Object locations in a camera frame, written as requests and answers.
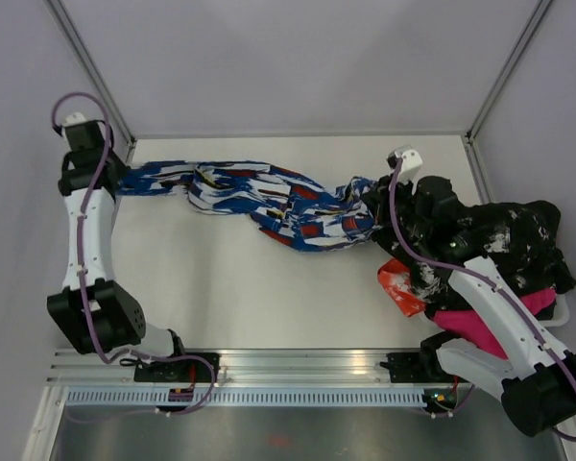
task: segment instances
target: gray wall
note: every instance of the gray wall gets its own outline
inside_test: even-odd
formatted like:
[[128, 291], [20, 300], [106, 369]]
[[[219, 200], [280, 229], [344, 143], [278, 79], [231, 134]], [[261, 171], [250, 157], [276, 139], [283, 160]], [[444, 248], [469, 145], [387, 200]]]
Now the gray wall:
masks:
[[[576, 277], [576, 0], [556, 2], [478, 139], [497, 200], [546, 199]], [[576, 289], [560, 335], [576, 349]]]
[[[58, 341], [45, 296], [60, 289], [67, 221], [49, 115], [81, 89], [90, 84], [42, 0], [0, 0], [0, 461], [20, 456]], [[63, 109], [78, 108], [98, 115]]]
[[536, 0], [63, 0], [136, 136], [465, 132]]

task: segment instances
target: red cloth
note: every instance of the red cloth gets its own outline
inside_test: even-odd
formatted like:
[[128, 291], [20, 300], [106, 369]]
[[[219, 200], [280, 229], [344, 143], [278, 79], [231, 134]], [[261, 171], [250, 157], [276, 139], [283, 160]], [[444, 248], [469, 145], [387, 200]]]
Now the red cloth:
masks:
[[[520, 300], [523, 301], [532, 314], [536, 315], [542, 309], [552, 304], [555, 301], [555, 296], [555, 290], [548, 288], [531, 295], [523, 296]], [[473, 310], [439, 310], [435, 313], [433, 321], [438, 327], [459, 334], [462, 338], [472, 342], [483, 351], [492, 353], [503, 359], [508, 358], [482, 319], [480, 319], [478, 314]]]

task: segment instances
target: cable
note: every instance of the cable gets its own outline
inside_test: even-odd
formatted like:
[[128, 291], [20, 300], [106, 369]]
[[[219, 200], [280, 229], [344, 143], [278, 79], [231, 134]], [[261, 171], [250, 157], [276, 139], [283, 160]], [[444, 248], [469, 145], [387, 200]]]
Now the cable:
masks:
[[96, 328], [94, 327], [94, 321], [92, 319], [91, 308], [89, 305], [89, 298], [87, 297], [87, 290], [85, 290], [85, 287], [86, 287], [86, 282], [85, 282], [86, 269], [85, 269], [85, 260], [84, 260], [84, 222], [85, 222], [85, 217], [86, 217], [85, 214], [87, 212], [87, 205], [89, 204], [89, 200], [91, 198], [92, 192], [94, 191], [94, 187], [96, 186], [96, 182], [98, 182], [98, 179], [100, 178], [100, 175], [103, 172], [103, 168], [105, 167], [105, 163], [107, 162], [108, 151], [109, 151], [110, 140], [111, 140], [111, 126], [108, 122], [107, 108], [105, 108], [103, 103], [98, 98], [96, 98], [95, 96], [93, 96], [89, 93], [85, 93], [82, 91], [74, 91], [72, 93], [65, 94], [64, 96], [59, 98], [58, 101], [54, 104], [53, 109], [51, 110], [51, 126], [54, 128], [54, 130], [57, 131], [57, 133], [60, 132], [60, 130], [58, 130], [60, 125], [56, 121], [58, 109], [60, 108], [60, 106], [65, 101], [72, 99], [72, 98], [75, 98], [75, 97], [83, 97], [83, 98], [89, 99], [93, 103], [95, 103], [96, 106], [98, 106], [98, 108], [100, 109], [101, 113], [103, 114], [103, 123], [105, 125], [105, 144], [103, 145], [103, 153], [101, 154], [100, 160], [98, 162], [98, 166], [96, 167], [96, 170], [94, 171], [92, 179], [89, 182], [89, 186], [87, 187], [87, 190], [85, 191], [84, 199], [82, 200], [81, 207], [80, 207], [80, 215], [77, 217], [77, 264], [79, 265], [79, 271], [78, 271], [79, 285], [80, 285], [79, 291], [81, 292], [81, 300], [82, 300], [82, 304], [84, 306], [85, 322], [87, 323], [87, 330], [89, 331], [89, 336], [90, 336], [92, 344], [94, 346], [94, 351], [96, 351], [96, 353], [98, 354], [100, 359], [108, 365], [113, 363], [119, 357], [126, 355], [126, 354], [130, 354], [134, 357], [140, 358], [141, 360], [153, 360], [156, 362], [164, 362], [164, 363], [178, 362], [178, 361], [182, 361], [182, 360], [184, 360], [184, 361], [185, 360], [195, 360], [195, 361], [203, 363], [207, 367], [207, 369], [209, 370], [210, 375], [211, 375], [211, 383], [209, 384], [209, 388], [207, 389], [206, 393], [203, 395], [201, 400], [199, 400], [197, 403], [195, 403], [191, 406], [188, 406], [187, 408], [185, 408], [181, 411], [166, 413], [166, 415], [170, 415], [170, 414], [186, 415], [188, 413], [192, 413], [192, 412], [200, 409], [204, 405], [204, 403], [207, 401], [207, 399], [211, 396], [211, 393], [213, 392], [213, 388], [216, 384], [217, 377], [215, 376], [215, 371], [213, 370], [213, 366], [211, 366], [211, 364], [207, 360], [205, 360], [202, 357], [198, 357], [196, 355], [179, 355], [176, 357], [156, 357], [153, 355], [148, 355], [146, 353], [142, 353], [142, 352], [135, 351], [135, 350], [128, 349], [128, 348], [122, 349], [121, 351], [116, 352], [112, 356], [107, 356], [105, 354], [105, 352], [103, 351], [102, 345], [100, 344], [100, 339], [98, 338], [98, 334], [96, 333]]
[[[523, 322], [527, 325], [527, 327], [534, 334], [534, 337], [536, 338], [536, 340], [541, 344], [541, 346], [544, 348], [544, 350], [550, 355], [550, 357], [559, 366], [559, 368], [561, 369], [561, 371], [564, 373], [565, 377], [567, 378], [567, 381], [569, 382], [569, 385], [571, 386], [572, 390], [576, 394], [576, 379], [574, 378], [572, 373], [567, 369], [564, 362], [561, 360], [561, 358], [554, 351], [547, 349], [546, 340], [542, 336], [540, 329], [531, 323], [529, 316], [523, 311], [523, 309], [520, 308], [520, 305], [512, 298], [512, 296], [510, 296], [509, 293], [507, 293], [505, 291], [505, 289], [503, 289], [503, 288], [497, 289], [497, 283], [496, 282], [494, 282], [493, 280], [489, 279], [486, 276], [483, 276], [482, 274], [477, 273], [476, 271], [472, 271], [471, 269], [468, 269], [467, 267], [462, 267], [462, 266], [458, 266], [455, 264], [448, 264], [446, 262], [440, 262], [440, 261], [436, 261], [434, 259], [429, 259], [428, 257], [421, 256], [421, 255], [417, 254], [414, 250], [412, 250], [412, 248], [409, 246], [409, 244], [407, 243], [407, 241], [405, 240], [405, 238], [403, 238], [403, 235], [401, 234], [401, 228], [399, 226], [398, 216], [397, 216], [397, 212], [396, 212], [396, 204], [395, 204], [396, 185], [398, 183], [398, 175], [399, 175], [399, 172], [401, 171], [402, 163], [403, 163], [403, 158], [399, 157], [398, 162], [397, 162], [396, 167], [395, 167], [395, 171], [393, 172], [393, 176], [391, 178], [391, 185], [389, 186], [389, 209], [390, 209], [390, 214], [391, 214], [391, 223], [393, 225], [393, 230], [395, 231], [396, 239], [398, 240], [398, 242], [401, 245], [401, 247], [403, 248], [403, 250], [405, 250], [405, 253], [407, 253], [409, 256], [411, 256], [416, 261], [428, 264], [429, 266], [439, 267], [441, 269], [446, 269], [449, 271], [459, 271], [459, 272], [462, 272], [462, 273], [467, 274], [469, 276], [476, 277], [477, 279], [486, 283], [491, 289], [493, 289], [497, 293], [499, 293], [499, 295], [501, 295], [501, 297], [509, 305], [511, 305], [513, 307], [513, 309], [516, 311], [516, 313], [520, 316], [520, 318], [523, 320]], [[556, 433], [562, 439], [566, 439], [570, 442], [576, 442], [576, 436], [564, 434], [564, 433], [560, 432], [556, 427], [553, 427], [553, 432]]]

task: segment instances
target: patterned fabric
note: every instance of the patterned fabric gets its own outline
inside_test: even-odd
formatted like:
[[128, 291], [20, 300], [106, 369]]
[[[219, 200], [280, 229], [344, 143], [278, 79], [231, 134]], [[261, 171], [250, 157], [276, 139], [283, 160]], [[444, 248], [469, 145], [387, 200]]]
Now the patterned fabric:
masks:
[[380, 229], [361, 201], [375, 181], [354, 177], [324, 189], [258, 161], [150, 161], [131, 169], [120, 195], [180, 195], [206, 214], [247, 214], [261, 231], [303, 252], [350, 247]]

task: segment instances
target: white tabletop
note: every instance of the white tabletop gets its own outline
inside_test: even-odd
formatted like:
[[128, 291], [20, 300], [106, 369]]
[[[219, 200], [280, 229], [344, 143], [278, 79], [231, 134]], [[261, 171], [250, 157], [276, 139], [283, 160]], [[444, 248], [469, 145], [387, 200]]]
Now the white tabletop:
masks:
[[[140, 140], [134, 162], [261, 160], [334, 187], [389, 173], [386, 156], [411, 144], [423, 175], [452, 179], [478, 203], [459, 136], [328, 136]], [[390, 257], [376, 244], [303, 254], [247, 216], [205, 216], [184, 197], [124, 197], [113, 232], [116, 279], [147, 321], [188, 348], [411, 348], [437, 330], [408, 319], [378, 284]]]

